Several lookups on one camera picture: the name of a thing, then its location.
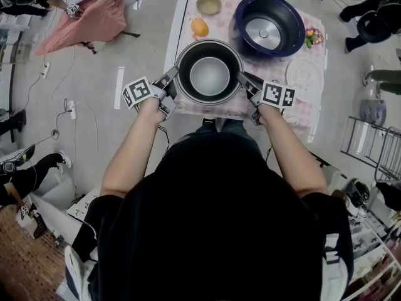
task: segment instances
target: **silver pot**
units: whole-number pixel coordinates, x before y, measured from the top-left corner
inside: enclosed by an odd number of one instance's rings
[[[243,71],[239,55],[227,43],[202,39],[187,46],[177,58],[174,85],[194,103],[214,106],[235,96]]]

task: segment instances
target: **flowers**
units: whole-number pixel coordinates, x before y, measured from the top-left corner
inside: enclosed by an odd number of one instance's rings
[[[323,34],[319,29],[310,27],[305,30],[305,43],[309,49],[312,48],[312,45],[320,45],[324,40]]]

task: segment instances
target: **pink tablecloth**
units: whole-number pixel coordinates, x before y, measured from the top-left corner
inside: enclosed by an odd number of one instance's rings
[[[188,2],[184,23],[182,25],[177,56],[187,45],[192,43],[195,39],[199,39],[193,36],[193,32],[190,28],[191,21],[194,18],[203,18],[209,26],[209,35],[207,38],[219,39],[229,43],[229,22],[241,0],[221,0],[222,10],[214,16],[201,15],[196,8],[196,1],[197,0],[189,0]],[[319,19],[316,19],[300,10],[298,10],[298,12],[303,19],[305,28],[314,27],[319,29],[323,33],[323,36],[325,36],[325,28]],[[258,64],[252,64],[246,61],[243,61],[243,63],[245,71],[251,72],[264,80],[278,80],[280,83],[285,84],[287,66],[292,59],[298,57],[309,58],[318,65],[322,72],[324,72],[325,44],[312,46],[312,49],[307,49],[306,45],[304,45],[299,52],[287,58],[270,60]],[[298,127],[314,126],[320,106],[320,95],[316,99],[316,103],[305,103],[297,100],[296,105],[293,108],[284,111],[285,119],[291,125]],[[175,99],[175,102],[177,104],[176,112],[194,115],[212,114],[215,117],[241,120],[248,118],[248,109],[250,106],[244,90],[240,90],[234,98],[230,99],[230,101],[213,107],[201,106],[191,102],[180,92]]]
[[[54,31],[36,51],[45,55],[81,42],[110,41],[126,27],[124,0],[84,0],[79,3],[84,11],[78,19],[62,13]]]

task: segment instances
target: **navy rice cooker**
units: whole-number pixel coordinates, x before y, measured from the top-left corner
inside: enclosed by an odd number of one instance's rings
[[[245,59],[285,57],[302,47],[305,26],[284,0],[242,0],[231,21],[230,38]]]

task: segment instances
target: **floral tablecloth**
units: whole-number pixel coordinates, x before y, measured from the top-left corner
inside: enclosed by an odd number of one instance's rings
[[[200,39],[194,36],[190,24],[194,18],[202,18],[209,27],[209,35],[206,38],[214,38],[229,43],[229,23],[234,14],[237,5],[241,0],[221,0],[221,12],[213,16],[203,16],[196,8],[197,0],[189,0],[187,11],[185,14],[184,22],[182,25],[182,32],[180,36],[179,46],[177,50],[177,57],[180,52],[195,40]],[[314,27],[319,29],[325,36],[325,28],[321,21],[317,18],[310,16],[300,10],[297,10],[302,17],[305,28]],[[264,80],[277,80],[282,84],[286,84],[286,70],[291,60],[299,57],[307,57],[314,61],[318,67],[324,72],[325,67],[325,43],[312,46],[308,49],[306,45],[294,55],[286,58],[264,61],[260,63],[248,63],[243,60],[244,70],[264,79]],[[235,97],[228,102],[217,106],[201,106],[186,98],[182,93],[178,92],[175,99],[177,104],[176,112],[183,112],[186,114],[205,115],[211,114],[215,117],[239,119],[244,120],[248,118],[251,105],[246,98],[246,92],[242,89]],[[316,117],[320,106],[320,95],[316,97],[315,103],[306,103],[296,100],[294,107],[284,111],[284,118],[293,126],[298,127],[312,127],[316,123]]]

